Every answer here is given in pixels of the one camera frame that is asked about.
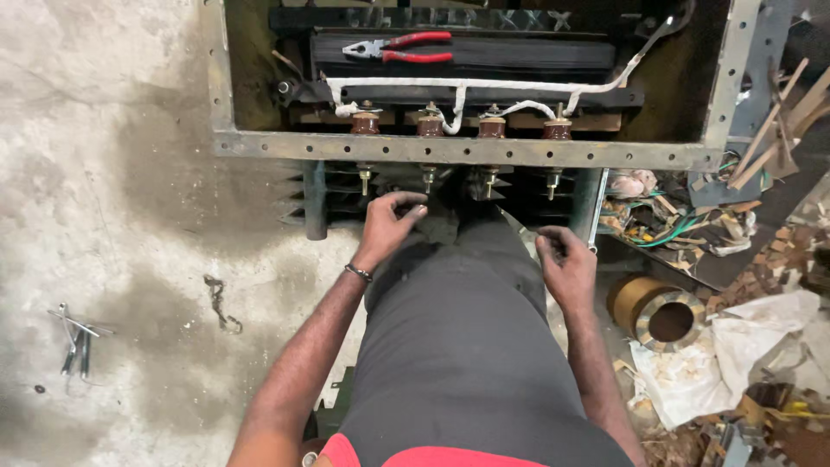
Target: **wooden block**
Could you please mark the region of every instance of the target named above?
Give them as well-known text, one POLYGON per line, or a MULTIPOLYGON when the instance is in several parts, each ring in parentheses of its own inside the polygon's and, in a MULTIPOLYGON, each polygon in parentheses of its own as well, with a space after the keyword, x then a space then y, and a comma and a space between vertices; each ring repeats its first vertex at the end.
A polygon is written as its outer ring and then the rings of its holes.
POLYGON ((681 242, 681 243, 693 243, 695 245, 705 245, 706 244, 706 239, 705 238, 680 238, 680 237, 675 237, 672 241, 681 242))
POLYGON ((672 206, 671 203, 669 203, 668 199, 663 198, 662 194, 655 196, 654 199, 659 201, 660 204, 662 204, 664 208, 668 209, 670 213, 677 214, 677 209, 675 209, 675 207, 672 206))
POLYGON ((745 213, 752 208, 756 208, 761 205, 761 202, 758 200, 755 201, 746 201, 744 203, 736 203, 736 204, 728 204, 725 206, 726 209, 731 209, 733 212, 736 213, 745 213))
POLYGON ((718 209, 717 206, 701 206, 700 208, 695 208, 695 216, 702 216, 710 211, 718 209))
POLYGON ((790 240, 793 237, 793 231, 789 227, 782 227, 775 232, 775 238, 780 240, 790 240))
POLYGON ((698 190, 700 190, 701 188, 703 188, 703 186, 704 186, 705 184, 706 184, 706 180, 704 180, 704 179, 703 179, 703 177, 700 177, 699 179, 697 179, 697 180, 695 180, 694 182, 692 182, 692 184, 691 184, 691 189, 693 189, 693 190, 695 190, 695 191, 698 191, 698 190))
POLYGON ((782 242, 781 240, 774 240, 772 243, 769 244, 769 247, 779 253, 783 253, 787 250, 787 244, 782 242))

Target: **pliers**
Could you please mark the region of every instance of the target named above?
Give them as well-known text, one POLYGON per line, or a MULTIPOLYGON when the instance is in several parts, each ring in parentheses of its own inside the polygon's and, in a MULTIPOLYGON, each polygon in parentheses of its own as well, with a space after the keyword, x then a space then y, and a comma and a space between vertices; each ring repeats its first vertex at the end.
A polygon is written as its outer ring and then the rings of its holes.
POLYGON ((358 42, 348 47, 343 47, 343 53, 357 58, 381 58, 384 63, 390 60, 409 61, 411 63, 435 63, 437 61, 450 61, 452 60, 452 54, 449 52, 421 55, 381 49, 384 47, 404 47, 415 42, 449 41, 451 38, 452 34, 449 32, 415 32, 413 34, 407 34, 406 36, 393 37, 392 39, 377 39, 374 41, 358 42))

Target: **right hand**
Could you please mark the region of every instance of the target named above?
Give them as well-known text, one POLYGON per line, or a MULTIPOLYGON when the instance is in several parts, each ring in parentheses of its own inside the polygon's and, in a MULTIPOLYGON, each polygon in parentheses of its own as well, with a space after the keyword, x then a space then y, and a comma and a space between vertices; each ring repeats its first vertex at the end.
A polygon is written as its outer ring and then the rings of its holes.
POLYGON ((363 239, 352 264, 369 273, 394 253, 415 223, 427 215, 427 196, 411 191, 386 193, 369 203, 363 239))
POLYGON ((597 256, 567 227, 542 227, 536 233, 544 285, 562 311, 592 312, 597 256))

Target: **bracelet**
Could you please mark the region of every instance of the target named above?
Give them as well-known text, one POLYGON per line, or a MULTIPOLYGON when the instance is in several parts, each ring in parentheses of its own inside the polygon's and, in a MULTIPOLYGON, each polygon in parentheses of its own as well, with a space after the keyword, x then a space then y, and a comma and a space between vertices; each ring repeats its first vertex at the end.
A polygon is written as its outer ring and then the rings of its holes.
POLYGON ((363 279, 364 281, 366 281, 368 283, 372 282, 372 274, 369 274, 366 271, 361 271, 360 269, 357 269, 352 263, 346 264, 344 266, 344 269, 346 271, 349 271, 350 273, 355 273, 355 274, 359 275, 361 279, 363 279))

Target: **metal rod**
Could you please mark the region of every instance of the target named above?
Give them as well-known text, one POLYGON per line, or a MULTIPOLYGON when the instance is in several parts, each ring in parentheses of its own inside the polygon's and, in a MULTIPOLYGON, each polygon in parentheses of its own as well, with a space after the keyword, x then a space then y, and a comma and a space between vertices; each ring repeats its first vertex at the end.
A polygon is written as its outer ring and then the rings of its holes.
POLYGON ((74 319, 72 319, 70 317, 65 317, 65 316, 61 315, 60 313, 58 313, 58 312, 53 312, 52 310, 46 310, 46 312, 48 312, 52 315, 55 315, 55 316, 59 317, 60 319, 66 319, 66 322, 71 322, 72 324, 78 326, 81 330, 83 330, 85 332, 88 332, 88 333, 92 334, 95 337, 100 337, 100 334, 93 331, 93 330, 91 330, 90 327, 94 327, 95 329, 100 329, 101 331, 108 332, 109 334, 115 334, 115 332, 110 331, 109 329, 104 329, 103 327, 91 326, 89 324, 81 323, 81 322, 75 321, 74 319))

